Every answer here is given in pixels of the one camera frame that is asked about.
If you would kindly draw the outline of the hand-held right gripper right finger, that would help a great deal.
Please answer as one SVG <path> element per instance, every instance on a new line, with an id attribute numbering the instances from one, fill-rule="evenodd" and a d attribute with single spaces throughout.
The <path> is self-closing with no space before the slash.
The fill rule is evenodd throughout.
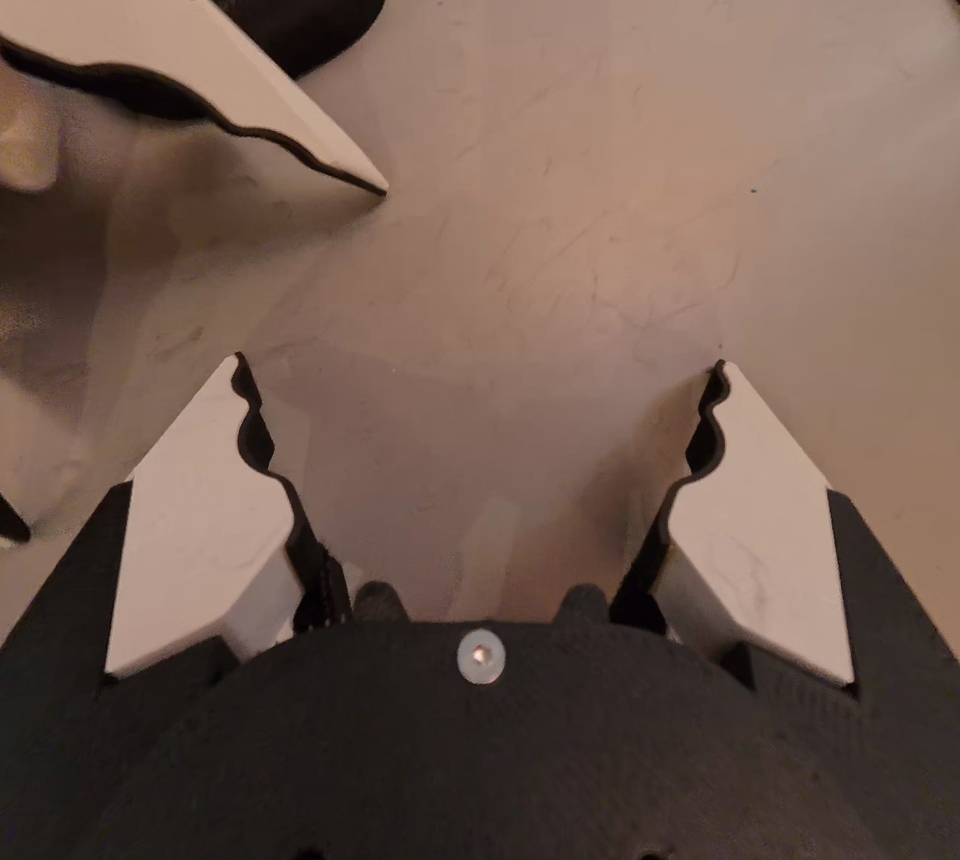
<path id="1" fill-rule="evenodd" d="M 729 361 L 707 375 L 687 473 L 609 607 L 719 662 L 741 645 L 844 688 L 856 678 L 826 476 Z"/>

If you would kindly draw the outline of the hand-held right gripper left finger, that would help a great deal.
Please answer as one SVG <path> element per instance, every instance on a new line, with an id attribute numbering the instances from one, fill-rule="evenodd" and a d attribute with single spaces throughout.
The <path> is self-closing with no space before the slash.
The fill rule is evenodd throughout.
<path id="1" fill-rule="evenodd" d="M 246 662 L 352 618 L 275 445 L 254 375 L 227 356 L 127 478 L 104 671 L 126 678 L 218 638 Z"/>

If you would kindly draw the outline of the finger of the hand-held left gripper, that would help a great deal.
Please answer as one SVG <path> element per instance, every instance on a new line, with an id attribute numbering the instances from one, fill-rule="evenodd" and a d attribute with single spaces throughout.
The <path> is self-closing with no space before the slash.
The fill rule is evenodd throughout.
<path id="1" fill-rule="evenodd" d="M 11 502 L 1 493 L 1 541 L 6 544 L 20 545 L 31 541 L 32 532 Z"/>
<path id="2" fill-rule="evenodd" d="M 2 45 L 72 74 L 154 77 L 236 136 L 385 195 L 366 153 L 211 0 L 1 0 Z"/>

